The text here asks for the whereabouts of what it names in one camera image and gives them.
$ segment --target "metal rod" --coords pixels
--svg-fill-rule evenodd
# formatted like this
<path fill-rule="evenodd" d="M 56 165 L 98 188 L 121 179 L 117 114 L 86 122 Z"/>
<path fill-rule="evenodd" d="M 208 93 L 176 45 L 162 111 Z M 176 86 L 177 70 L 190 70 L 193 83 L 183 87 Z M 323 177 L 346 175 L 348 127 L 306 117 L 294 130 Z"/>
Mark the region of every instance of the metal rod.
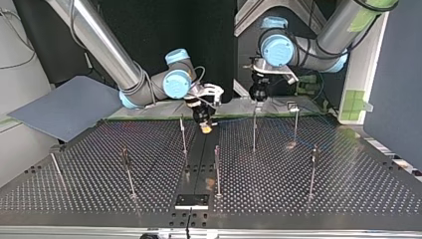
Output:
<path fill-rule="evenodd" d="M 256 107 L 254 110 L 254 138 L 253 138 L 253 147 L 252 147 L 252 151 L 255 152 L 257 150 L 257 113 L 256 113 Z"/>
<path fill-rule="evenodd" d="M 60 170 L 59 164 L 57 163 L 56 156 L 54 155 L 54 153 L 53 153 L 53 152 L 52 152 L 52 153 L 50 153 L 50 156 L 51 156 L 51 157 L 52 157 L 52 159 L 53 159 L 53 162 L 54 162 L 54 165 L 55 165 L 55 167 L 56 167 L 56 170 L 57 170 L 57 172 L 59 173 L 60 179 L 62 180 L 62 184 L 63 184 L 63 186 L 65 187 L 65 190 L 66 190 L 66 189 L 67 189 L 67 187 L 66 187 L 66 183 L 65 183 L 65 178 L 63 177 L 62 170 Z"/>
<path fill-rule="evenodd" d="M 299 122 L 299 109 L 296 111 L 295 116 L 295 136 L 294 136 L 294 143 L 296 143 L 298 138 L 298 122 Z"/>
<path fill-rule="evenodd" d="M 215 146 L 215 169 L 217 171 L 217 198 L 223 197 L 221 194 L 221 188 L 220 188 L 220 147 L 217 145 Z"/>
<path fill-rule="evenodd" d="M 185 128 L 183 125 L 183 115 L 180 118 L 180 130 L 182 131 L 182 138 L 183 138 L 183 153 L 185 154 L 185 157 L 187 156 L 187 149 L 186 149 L 186 135 L 185 135 Z"/>
<path fill-rule="evenodd" d="M 315 174 L 316 174 L 316 170 L 317 170 L 317 163 L 319 161 L 319 148 L 318 148 L 317 145 L 314 146 L 314 149 L 313 149 L 313 152 L 312 152 L 312 161 L 313 161 L 313 174 L 311 176 L 309 201 L 311 201 L 314 198 L 314 181 L 315 181 Z"/>
<path fill-rule="evenodd" d="M 136 198 L 136 193 L 134 192 L 134 186 L 133 186 L 133 181 L 131 178 L 131 174 L 130 174 L 130 169 L 127 170 L 127 177 L 129 178 L 129 182 L 130 182 L 130 189 L 132 191 L 132 198 Z"/>
<path fill-rule="evenodd" d="M 310 187 L 310 201 L 314 198 L 313 192 L 314 192 L 314 180 L 316 175 L 316 165 L 313 164 L 313 175 L 311 176 L 311 187 Z"/>
<path fill-rule="evenodd" d="M 128 153 L 128 149 L 126 146 L 123 147 L 122 151 L 121 151 L 121 160 L 123 163 L 123 167 L 127 173 L 127 178 L 129 180 L 129 184 L 130 184 L 130 190 L 131 190 L 131 198 L 137 198 L 136 192 L 134 191 L 134 186 L 133 186 L 133 179 L 131 177 L 131 173 L 130 173 L 130 158 L 129 158 L 129 153 Z"/>

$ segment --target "gray panel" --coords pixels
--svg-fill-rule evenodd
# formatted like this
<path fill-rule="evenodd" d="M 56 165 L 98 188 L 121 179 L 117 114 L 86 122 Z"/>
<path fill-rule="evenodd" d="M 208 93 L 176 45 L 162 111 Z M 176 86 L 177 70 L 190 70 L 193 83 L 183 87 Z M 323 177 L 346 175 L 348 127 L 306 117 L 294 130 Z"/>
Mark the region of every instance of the gray panel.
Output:
<path fill-rule="evenodd" d="M 389 15 L 364 130 L 422 168 L 422 1 L 400 0 Z"/>
<path fill-rule="evenodd" d="M 75 77 L 9 116 L 48 135 L 69 141 L 120 108 L 117 90 L 88 77 Z"/>

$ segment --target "black curtain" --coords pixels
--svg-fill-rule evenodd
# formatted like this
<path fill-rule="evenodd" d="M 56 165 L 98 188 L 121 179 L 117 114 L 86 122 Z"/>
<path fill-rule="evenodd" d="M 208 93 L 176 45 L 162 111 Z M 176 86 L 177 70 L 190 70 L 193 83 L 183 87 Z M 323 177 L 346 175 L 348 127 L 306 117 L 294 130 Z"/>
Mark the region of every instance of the black curtain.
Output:
<path fill-rule="evenodd" d="M 30 40 L 35 45 L 50 82 L 59 83 L 71 78 L 73 74 L 80 74 L 85 56 L 82 51 L 71 50 L 75 49 L 75 43 L 72 42 L 69 29 L 49 9 L 50 6 L 44 0 L 14 2 L 25 30 L 31 33 Z M 130 56 L 151 75 L 167 69 L 164 56 L 168 52 L 185 48 L 194 66 L 206 68 L 204 81 L 217 84 L 225 90 L 223 103 L 232 99 L 237 65 L 236 39 L 233 35 L 236 0 L 92 2 Z M 110 80 L 97 62 L 94 65 L 100 75 Z M 58 66 L 65 66 L 66 73 L 63 74 L 63 69 L 58 70 L 61 69 Z"/>

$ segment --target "vertical metal post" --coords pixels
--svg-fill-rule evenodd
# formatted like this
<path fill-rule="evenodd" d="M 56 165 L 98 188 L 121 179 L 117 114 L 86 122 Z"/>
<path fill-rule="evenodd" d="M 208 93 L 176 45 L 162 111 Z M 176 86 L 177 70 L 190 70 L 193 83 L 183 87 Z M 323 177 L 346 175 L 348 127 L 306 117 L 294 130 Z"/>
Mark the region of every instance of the vertical metal post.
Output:
<path fill-rule="evenodd" d="M 296 144 L 297 138 L 298 138 L 298 122 L 299 122 L 299 109 L 296 110 L 296 116 L 295 116 L 295 136 L 294 136 L 294 143 Z"/>
<path fill-rule="evenodd" d="M 130 162 L 130 158 L 129 158 L 128 149 L 127 149 L 126 146 L 124 146 L 123 149 L 122 149 L 121 160 L 122 160 L 122 163 L 123 163 L 123 167 L 124 167 L 124 169 L 127 173 L 127 178 L 129 180 L 129 183 L 130 183 L 130 190 L 131 190 L 131 196 L 130 197 L 132 199 L 137 198 L 136 192 L 134 191 L 133 179 L 132 179 L 131 174 L 130 174 L 131 162 Z"/>
<path fill-rule="evenodd" d="M 295 113 L 295 134 L 293 136 L 293 141 L 288 144 L 288 148 L 292 149 L 296 146 L 298 140 L 298 124 L 299 124 L 299 115 L 301 110 L 295 102 L 287 102 L 288 110 L 290 113 Z"/>
<path fill-rule="evenodd" d="M 312 152 L 312 161 L 313 161 L 313 174 L 311 176 L 311 186 L 310 186 L 310 197 L 309 201 L 311 201 L 314 198 L 314 181 L 315 181 L 315 175 L 317 170 L 317 163 L 319 162 L 319 147 L 317 145 L 314 146 L 313 152 Z"/>
<path fill-rule="evenodd" d="M 257 150 L 257 114 L 254 112 L 254 142 L 253 142 L 253 152 L 255 152 Z"/>
<path fill-rule="evenodd" d="M 185 154 L 185 157 L 187 157 L 186 135 L 185 135 L 185 127 L 183 125 L 183 115 L 180 118 L 180 130 L 182 131 L 182 138 L 183 138 L 183 153 Z"/>
<path fill-rule="evenodd" d="M 220 147 L 217 145 L 215 146 L 215 170 L 217 172 L 217 198 L 223 197 L 221 194 L 221 186 L 220 186 Z"/>
<path fill-rule="evenodd" d="M 54 155 L 53 152 L 50 153 L 50 156 L 52 157 L 52 160 L 54 162 L 54 165 L 56 167 L 56 170 L 59 173 L 60 179 L 62 180 L 62 184 L 65 187 L 65 190 L 67 190 L 66 183 L 65 183 L 65 178 L 63 177 L 62 170 L 60 170 L 59 164 L 57 163 L 56 156 Z"/>

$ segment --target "cable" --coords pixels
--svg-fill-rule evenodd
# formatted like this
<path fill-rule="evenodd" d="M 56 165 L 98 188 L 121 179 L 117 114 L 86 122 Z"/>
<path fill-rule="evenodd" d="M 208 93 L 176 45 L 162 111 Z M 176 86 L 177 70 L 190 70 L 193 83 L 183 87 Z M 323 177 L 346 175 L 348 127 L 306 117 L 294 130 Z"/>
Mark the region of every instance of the cable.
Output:
<path fill-rule="evenodd" d="M 316 71 L 316 72 L 319 74 L 319 77 L 320 77 L 320 89 L 319 89 L 318 94 L 315 97 L 313 97 L 312 101 L 315 101 L 316 99 L 320 97 L 320 94 L 322 94 L 322 91 L 323 91 L 323 87 L 325 86 L 325 80 L 323 79 L 322 74 L 319 71 Z"/>
<path fill-rule="evenodd" d="M 18 14 L 16 14 L 15 12 L 12 12 L 8 9 L 3 9 L 0 8 L 0 13 L 1 16 L 3 17 L 4 21 L 6 22 L 6 24 L 8 25 L 8 27 L 16 34 L 16 36 L 18 36 L 19 40 L 31 51 L 34 51 L 34 48 L 31 46 L 30 43 L 25 42 L 24 39 L 21 37 L 21 35 L 18 33 L 18 31 L 16 30 L 16 28 L 12 25 L 12 23 L 9 21 L 9 19 L 7 19 L 6 14 L 10 14 L 13 17 L 15 17 L 16 19 L 18 19 L 19 21 L 21 21 L 21 18 L 18 16 Z"/>
<path fill-rule="evenodd" d="M 205 101 L 204 99 L 201 99 L 201 98 L 199 98 L 199 97 L 197 97 L 197 96 L 195 96 L 195 95 L 192 95 L 192 94 L 190 94 L 190 93 L 188 93 L 187 94 L 188 96 L 191 96 L 191 97 L 193 97 L 193 98 L 195 98 L 195 99 L 197 99 L 197 100 L 199 100 L 199 101 L 201 101 L 201 102 L 203 102 L 203 103 L 205 103 L 208 107 L 210 107 L 210 108 L 212 108 L 212 109 L 214 109 L 214 110 L 217 110 L 217 108 L 215 108 L 211 103 L 209 103 L 209 102 L 207 102 L 207 101 Z"/>
<path fill-rule="evenodd" d="M 154 81 L 151 80 L 151 78 L 149 77 L 149 74 L 140 66 L 140 64 L 138 62 L 136 62 L 136 61 L 133 61 L 133 62 L 137 66 L 137 68 L 139 69 L 139 72 L 140 72 L 140 82 L 139 82 L 138 86 L 142 87 L 143 83 L 145 82 L 145 79 L 148 81 L 149 90 L 151 92 L 152 102 L 155 104 L 156 103 L 155 98 L 158 99 L 158 97 L 155 95 L 153 86 L 156 86 L 165 95 L 166 95 L 166 93 L 158 85 L 156 85 Z"/>
<path fill-rule="evenodd" d="M 199 78 L 197 78 L 198 79 L 197 81 L 198 82 L 201 82 L 202 78 L 204 78 L 204 76 L 205 76 L 205 67 L 198 66 L 198 67 L 194 68 L 193 70 L 196 72 L 197 69 L 201 69 L 202 70 L 201 76 Z"/>
<path fill-rule="evenodd" d="M 8 9 L 4 9 L 4 8 L 0 8 L 0 15 L 1 17 L 4 19 L 4 21 L 6 22 L 6 24 L 9 26 L 9 28 L 16 34 L 16 36 L 19 38 L 19 40 L 30 50 L 32 51 L 32 55 L 31 57 L 26 60 L 25 62 L 16 64 L 16 65 L 12 65 L 12 66 L 6 66 L 6 67 L 0 67 L 0 70 L 7 70 L 7 69 L 12 69 L 12 68 L 17 68 L 17 67 L 21 67 L 24 66 L 28 63 L 30 63 L 32 60 L 34 60 L 36 53 L 34 51 L 34 48 L 31 46 L 31 43 L 29 42 L 29 40 L 27 40 L 28 42 L 25 42 L 24 39 L 21 37 L 21 35 L 19 35 L 18 31 L 16 30 L 16 28 L 13 26 L 13 24 L 9 21 L 9 19 L 7 19 L 6 14 L 10 14 L 12 16 L 14 16 L 16 19 L 18 19 L 19 21 L 21 21 L 21 18 L 18 16 L 18 14 L 16 14 L 15 12 L 12 12 Z"/>
<path fill-rule="evenodd" d="M 310 20 L 308 21 L 308 27 L 310 29 L 312 29 L 311 24 L 313 23 L 313 14 L 314 14 L 315 6 L 316 6 L 316 1 L 313 0 L 313 3 L 311 5 L 311 11 L 310 11 Z M 303 67 L 305 65 L 305 63 L 307 62 L 308 56 L 309 56 L 308 52 L 311 50 L 311 40 L 309 38 L 307 38 L 307 41 L 308 41 L 307 52 L 305 53 L 304 58 L 302 59 L 301 63 L 299 64 L 299 67 Z"/>
<path fill-rule="evenodd" d="M 374 7 L 372 5 L 369 5 L 366 2 L 363 2 L 361 0 L 353 0 L 353 1 L 355 3 L 357 3 L 358 5 L 360 5 L 361 7 L 366 8 L 367 10 L 374 11 L 374 12 L 379 12 L 379 13 L 384 13 L 384 12 L 392 11 L 398 5 L 398 1 L 396 1 L 391 7 L 379 8 L 379 7 Z"/>
<path fill-rule="evenodd" d="M 30 59 L 28 59 L 27 61 L 25 61 L 25 62 L 23 62 L 23 63 L 20 63 L 20 64 L 13 65 L 13 66 L 0 67 L 0 70 L 7 70 L 7 69 L 12 69 L 12 68 L 21 67 L 21 66 L 23 66 L 23 65 L 26 65 L 26 64 L 30 63 L 30 62 L 31 62 L 34 58 L 35 58 L 35 51 L 34 51 L 34 52 L 32 52 L 32 56 L 31 56 L 31 58 L 30 58 Z"/>
<path fill-rule="evenodd" d="M 70 13 L 69 13 L 69 16 L 71 18 L 71 25 L 69 26 L 70 29 L 71 29 L 71 35 L 72 35 L 72 38 L 74 39 L 75 43 L 78 44 L 78 46 L 80 46 L 82 49 L 86 50 L 87 48 L 84 46 L 84 44 L 82 44 L 78 40 L 77 36 L 75 35 L 75 1 L 76 0 L 71 0 L 71 1 L 72 1 L 71 2 L 71 10 L 70 10 Z"/>

